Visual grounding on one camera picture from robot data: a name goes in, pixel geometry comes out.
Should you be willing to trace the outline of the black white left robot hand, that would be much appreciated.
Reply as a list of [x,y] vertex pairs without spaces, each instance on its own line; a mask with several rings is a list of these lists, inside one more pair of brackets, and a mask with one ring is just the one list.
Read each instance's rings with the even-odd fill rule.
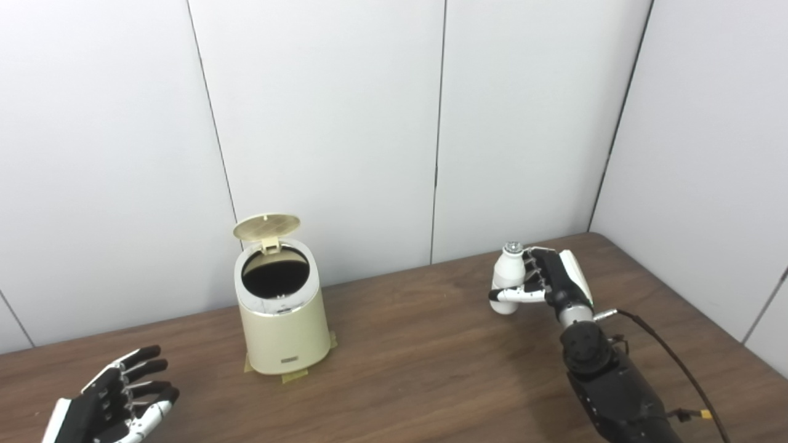
[[163,372],[161,346],[138,348],[96,373],[74,398],[60,398],[43,442],[142,442],[179,399],[168,381],[143,378]]

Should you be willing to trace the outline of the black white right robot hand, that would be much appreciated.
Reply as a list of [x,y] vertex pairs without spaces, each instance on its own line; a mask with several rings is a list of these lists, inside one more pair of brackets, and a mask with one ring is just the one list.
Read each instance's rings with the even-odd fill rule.
[[494,264],[492,279],[489,302],[499,314],[543,303],[554,310],[563,328],[594,320],[593,297],[571,250],[507,243]]

